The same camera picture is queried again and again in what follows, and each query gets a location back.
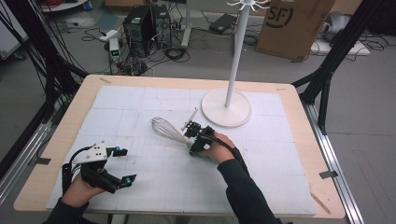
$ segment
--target wire whisk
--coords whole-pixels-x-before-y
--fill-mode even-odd
[[[191,147],[192,145],[192,143],[181,135],[181,133],[166,119],[155,117],[151,120],[151,127],[152,130],[160,136],[186,144],[187,147]]]

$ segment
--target black sleeve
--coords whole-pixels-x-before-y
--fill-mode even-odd
[[[63,203],[61,199],[58,200],[52,212],[49,214],[45,224],[74,224],[78,223],[87,209],[88,203],[82,207],[73,207]]]
[[[218,167],[228,185],[228,202],[240,224],[277,224],[262,191],[243,170],[238,160],[228,160]]]

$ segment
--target table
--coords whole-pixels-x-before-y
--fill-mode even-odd
[[[16,210],[46,210],[46,203],[56,182],[64,157],[73,145],[78,129],[90,110],[96,93],[104,85],[217,89],[226,88],[228,81],[160,77],[88,76],[42,154],[42,157],[50,158],[51,162],[48,165],[38,164],[35,167],[14,203]],[[235,88],[240,91],[263,91],[279,94],[311,189],[311,195],[315,200],[317,214],[313,218],[344,218],[346,213],[332,180],[330,178],[322,179],[319,176],[319,173],[327,171],[327,166],[295,88],[290,84],[255,82],[235,82]]]

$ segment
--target metal frame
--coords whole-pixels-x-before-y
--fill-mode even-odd
[[[341,202],[346,210],[346,215],[352,224],[363,224],[364,221],[361,217],[361,212],[358,205],[353,198],[352,192],[347,184],[347,180],[341,170],[341,165],[335,156],[334,150],[332,149],[332,144],[330,143],[329,137],[323,134],[320,127],[318,126],[318,111],[314,105],[303,104],[305,113],[311,123],[312,129],[315,133],[315,137],[318,140],[318,144],[323,154],[329,171],[335,171],[338,176],[333,177],[335,187],[338,190]]]
[[[41,123],[35,130],[35,133],[30,138],[26,146],[18,158],[12,163],[4,177],[0,181],[0,206],[11,192],[15,183],[20,179],[22,173],[25,171],[30,160],[40,149],[41,144],[50,132],[52,122]]]
[[[300,94],[301,100],[307,104],[313,105],[315,99],[321,93],[318,126],[323,134],[326,134],[325,122],[332,75],[359,40],[384,2],[385,0],[363,0],[346,28],[335,40],[332,49],[320,67],[314,73],[291,83],[297,88],[309,82],[305,91]]]

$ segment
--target hand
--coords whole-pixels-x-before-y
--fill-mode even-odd
[[[224,143],[228,144],[230,147],[235,147],[233,141],[228,138],[227,135],[222,133],[215,133],[215,137]],[[214,161],[216,164],[220,164],[224,161],[234,159],[233,153],[227,148],[220,145],[218,142],[212,141],[212,144],[209,149],[204,149],[200,152],[201,156],[208,156]]]
[[[62,197],[62,202],[70,206],[81,207],[93,196],[103,192],[105,192],[104,189],[91,187],[87,182],[82,180],[81,174],[78,174]]]

